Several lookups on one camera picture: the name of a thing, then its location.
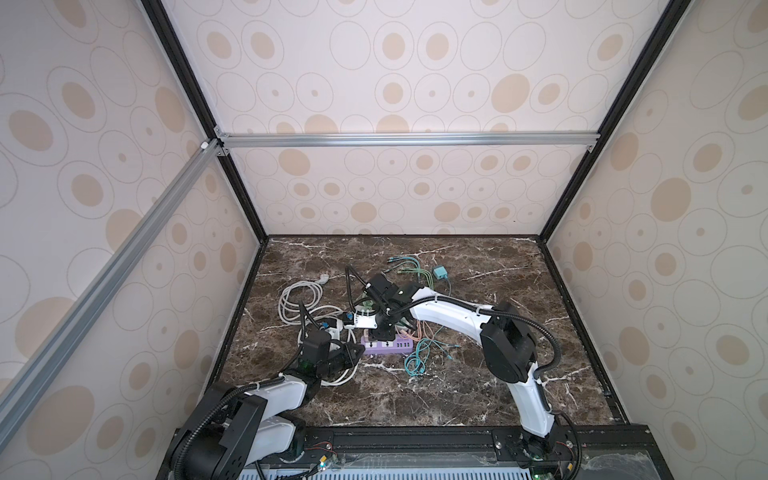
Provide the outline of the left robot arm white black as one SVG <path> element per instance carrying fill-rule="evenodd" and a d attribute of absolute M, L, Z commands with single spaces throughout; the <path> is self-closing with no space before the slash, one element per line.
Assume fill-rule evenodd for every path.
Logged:
<path fill-rule="evenodd" d="M 274 377 L 237 387 L 218 382 L 176 430 L 163 459 L 170 479 L 237 479 L 275 453 L 300 448 L 300 428 L 285 416 L 307 404 L 323 382 L 354 369 L 365 346 L 334 337 L 298 304 L 300 343 Z"/>

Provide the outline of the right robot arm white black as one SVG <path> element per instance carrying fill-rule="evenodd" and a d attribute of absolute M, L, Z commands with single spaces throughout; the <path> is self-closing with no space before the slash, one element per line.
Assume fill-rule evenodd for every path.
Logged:
<path fill-rule="evenodd" d="M 399 328 L 426 321 L 479 345 L 485 366 L 507 386 L 518 411 L 520 438 L 510 446 L 515 461 L 523 467 L 555 462 L 556 475 L 577 477 L 583 458 L 578 433 L 568 414 L 552 407 L 542 380 L 560 365 L 562 346 L 543 324 L 508 302 L 471 303 L 418 282 L 400 287 L 383 273 L 365 280 L 351 265 L 345 283 L 352 325 L 374 341 L 392 342 Z"/>

